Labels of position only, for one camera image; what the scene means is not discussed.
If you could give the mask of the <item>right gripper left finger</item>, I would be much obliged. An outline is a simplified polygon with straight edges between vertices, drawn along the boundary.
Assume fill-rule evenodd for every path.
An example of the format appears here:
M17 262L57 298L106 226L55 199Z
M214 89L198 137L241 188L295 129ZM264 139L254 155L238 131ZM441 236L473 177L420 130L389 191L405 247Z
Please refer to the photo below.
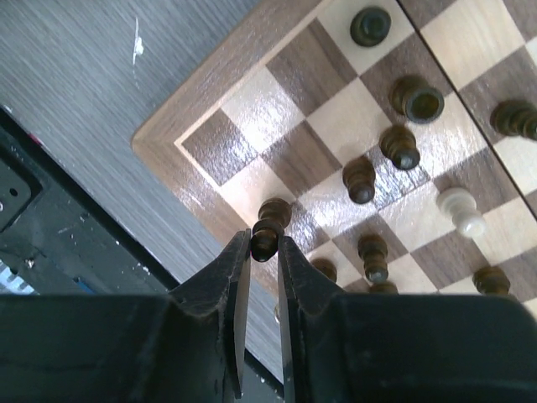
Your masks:
M165 295L2 296L2 401L240 398L250 239Z

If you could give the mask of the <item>dark chess pawn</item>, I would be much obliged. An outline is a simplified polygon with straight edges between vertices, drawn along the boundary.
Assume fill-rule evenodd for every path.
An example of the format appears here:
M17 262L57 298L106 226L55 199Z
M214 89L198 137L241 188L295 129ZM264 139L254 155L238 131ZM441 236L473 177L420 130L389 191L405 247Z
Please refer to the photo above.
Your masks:
M269 198L261 205L251 239L251 255L254 260L264 263L276 254L279 238L284 235L291 216L291 205L284 199Z

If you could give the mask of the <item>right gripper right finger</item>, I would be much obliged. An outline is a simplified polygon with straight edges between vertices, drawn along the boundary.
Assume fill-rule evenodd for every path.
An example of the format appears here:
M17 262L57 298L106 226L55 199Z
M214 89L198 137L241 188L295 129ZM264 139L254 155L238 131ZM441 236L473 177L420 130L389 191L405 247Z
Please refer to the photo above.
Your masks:
M501 296L351 293L279 240L288 402L533 402L536 323Z

